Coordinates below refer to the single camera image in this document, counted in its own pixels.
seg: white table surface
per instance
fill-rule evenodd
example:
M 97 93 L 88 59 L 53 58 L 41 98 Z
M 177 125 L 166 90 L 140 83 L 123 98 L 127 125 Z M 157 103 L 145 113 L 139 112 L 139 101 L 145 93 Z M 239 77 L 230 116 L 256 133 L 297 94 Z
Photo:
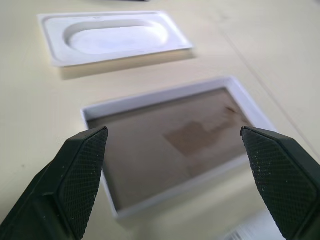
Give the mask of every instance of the white table surface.
M 178 53 L 60 69 L 37 14 L 167 11 L 194 44 Z M 63 142 L 85 130 L 80 109 L 233 75 L 282 134 L 319 160 L 320 3 L 316 0 L 11 0 L 0 8 L 0 222 Z M 102 187 L 84 239 L 215 239 L 263 209 L 249 166 L 126 222 Z

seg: brown tray bottom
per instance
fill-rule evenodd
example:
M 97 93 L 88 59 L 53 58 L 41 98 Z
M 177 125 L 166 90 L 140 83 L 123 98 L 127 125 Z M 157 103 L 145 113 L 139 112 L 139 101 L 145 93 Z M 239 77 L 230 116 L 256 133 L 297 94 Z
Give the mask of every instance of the brown tray bottom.
M 245 154 L 251 124 L 225 89 L 90 121 L 107 126 L 107 181 L 117 210 Z

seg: oval recess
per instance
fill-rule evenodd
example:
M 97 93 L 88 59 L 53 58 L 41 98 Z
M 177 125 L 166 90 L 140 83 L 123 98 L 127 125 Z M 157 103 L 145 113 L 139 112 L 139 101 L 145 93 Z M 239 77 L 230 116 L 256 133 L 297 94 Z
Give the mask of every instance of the oval recess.
M 157 22 L 128 19 L 77 23 L 64 31 L 63 38 L 78 52 L 99 55 L 157 48 L 169 34 Z

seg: white plastic tray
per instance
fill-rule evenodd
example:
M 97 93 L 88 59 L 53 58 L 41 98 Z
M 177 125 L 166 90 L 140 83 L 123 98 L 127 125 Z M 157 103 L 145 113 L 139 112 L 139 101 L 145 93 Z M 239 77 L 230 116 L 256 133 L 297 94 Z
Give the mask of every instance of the white plastic tray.
M 218 77 L 214 79 L 199 81 L 196 83 L 186 84 L 137 96 L 129 96 L 125 98 L 93 104 L 82 109 L 81 114 L 87 128 L 89 129 L 88 121 L 90 120 L 95 120 L 106 116 L 112 116 L 119 113 L 125 113 L 127 111 L 141 109 L 144 107 L 157 105 L 218 89 L 226 89 L 229 92 L 234 101 L 242 110 L 245 117 L 254 127 L 274 132 L 277 131 L 274 125 L 256 105 L 255 101 L 251 98 L 251 96 L 240 84 L 240 82 L 232 76 Z M 102 171 L 101 181 L 109 198 L 109 202 L 111 204 L 111 209 L 114 217 L 125 218 L 135 213 L 138 213 L 148 207 L 156 205 L 162 201 L 170 199 L 176 196 L 177 194 L 190 190 L 191 188 L 199 184 L 202 184 L 208 180 L 217 178 L 218 176 L 225 174 L 227 171 L 235 169 L 243 164 L 247 164 L 248 162 L 249 159 L 247 154 L 241 155 L 220 167 L 214 168 L 213 170 L 207 173 L 193 178 L 192 180 L 189 180 L 163 193 L 153 196 L 141 203 L 138 203 L 132 207 L 120 211 L 116 210 L 114 200 L 111 196 L 104 171 Z
M 251 217 L 220 240 L 285 240 L 268 210 Z
M 192 47 L 161 11 L 40 14 L 38 20 L 57 67 Z

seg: white rectangular tray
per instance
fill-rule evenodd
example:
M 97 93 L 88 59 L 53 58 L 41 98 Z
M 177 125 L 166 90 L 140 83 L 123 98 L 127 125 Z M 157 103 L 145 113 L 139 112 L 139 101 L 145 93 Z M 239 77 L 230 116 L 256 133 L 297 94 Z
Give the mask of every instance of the white rectangular tray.
M 273 217 L 264 210 L 219 240 L 285 240 Z
M 161 11 L 39 14 L 38 21 L 56 67 L 192 47 Z
M 214 91 L 217 89 L 226 89 L 230 93 L 230 95 L 237 103 L 237 105 L 240 107 L 245 117 L 254 127 L 274 132 L 277 131 L 274 125 L 269 121 L 265 114 L 256 105 L 254 100 L 250 97 L 250 95 L 240 84 L 240 82 L 236 78 L 231 76 L 214 78 L 206 81 L 200 81 L 188 85 L 173 87 L 151 93 L 93 104 L 82 109 L 81 114 L 85 124 L 87 125 L 87 128 L 89 128 L 87 122 L 90 120 L 124 113 L 127 111 L 144 108 L 147 106 L 161 104 L 168 101 L 178 100 L 181 98 Z M 247 154 L 241 155 L 235 158 L 234 160 L 229 161 L 217 168 L 214 168 L 213 170 L 207 173 L 204 173 L 163 193 L 151 197 L 141 203 L 138 203 L 132 207 L 120 211 L 117 211 L 115 208 L 115 204 L 112 199 L 104 171 L 102 171 L 101 181 L 109 198 L 109 202 L 111 204 L 111 209 L 114 217 L 124 218 L 133 215 L 141 210 L 144 210 L 150 206 L 158 204 L 164 200 L 172 198 L 177 194 L 191 189 L 194 186 L 197 186 L 208 180 L 221 176 L 222 174 L 225 174 L 227 171 L 242 166 L 248 161 L 249 159 Z

